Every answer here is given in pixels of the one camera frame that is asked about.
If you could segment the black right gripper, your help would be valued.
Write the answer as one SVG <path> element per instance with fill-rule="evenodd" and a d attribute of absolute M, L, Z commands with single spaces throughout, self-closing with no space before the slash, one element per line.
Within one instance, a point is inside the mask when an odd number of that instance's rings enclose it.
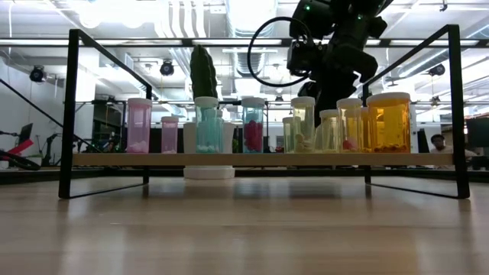
<path fill-rule="evenodd" d="M 338 100 L 346 99 L 356 91 L 356 79 L 365 83 L 378 68 L 373 56 L 350 45 L 328 50 L 322 44 L 301 44 L 298 54 L 298 70 L 307 72 L 308 77 L 321 86 L 316 99 L 315 126 L 321 123 L 321 111 L 337 109 Z"/>

